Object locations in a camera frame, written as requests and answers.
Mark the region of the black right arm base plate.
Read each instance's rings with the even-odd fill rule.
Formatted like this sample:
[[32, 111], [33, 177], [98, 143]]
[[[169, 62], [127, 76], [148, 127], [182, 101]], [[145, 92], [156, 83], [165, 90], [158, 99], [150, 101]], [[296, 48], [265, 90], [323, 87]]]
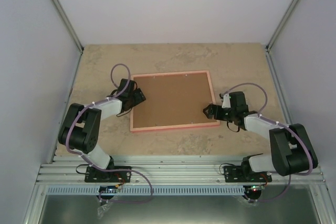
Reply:
[[221, 168], [227, 183], [270, 183], [272, 176], [266, 172], [246, 172], [241, 166], [225, 165]]

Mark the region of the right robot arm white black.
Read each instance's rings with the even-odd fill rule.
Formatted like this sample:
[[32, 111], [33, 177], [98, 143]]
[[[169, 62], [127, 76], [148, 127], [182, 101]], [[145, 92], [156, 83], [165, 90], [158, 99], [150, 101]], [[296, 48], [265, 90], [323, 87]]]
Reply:
[[263, 172], [307, 176], [317, 167], [318, 159], [303, 125], [282, 124], [250, 111], [241, 91], [223, 94], [221, 99], [222, 105], [209, 104], [203, 109], [208, 119], [233, 123], [238, 131], [256, 133], [270, 143], [269, 155], [243, 158], [240, 170], [244, 180], [252, 182]]

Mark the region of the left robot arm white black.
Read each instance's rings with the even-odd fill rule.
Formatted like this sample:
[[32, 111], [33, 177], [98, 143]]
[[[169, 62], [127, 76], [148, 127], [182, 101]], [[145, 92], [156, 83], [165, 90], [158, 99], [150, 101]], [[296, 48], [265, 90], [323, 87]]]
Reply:
[[126, 115], [145, 100], [135, 81], [122, 79], [118, 88], [102, 101], [88, 105], [71, 104], [60, 128], [58, 142], [97, 168], [97, 176], [108, 182], [115, 175], [114, 160], [98, 145], [100, 123], [111, 116]]

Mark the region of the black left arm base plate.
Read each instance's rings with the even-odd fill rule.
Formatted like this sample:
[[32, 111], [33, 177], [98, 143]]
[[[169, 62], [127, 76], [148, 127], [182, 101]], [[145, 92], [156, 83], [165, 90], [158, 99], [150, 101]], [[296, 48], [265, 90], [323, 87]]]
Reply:
[[85, 172], [86, 183], [129, 183], [130, 171], [102, 172], [93, 167], [88, 167]]

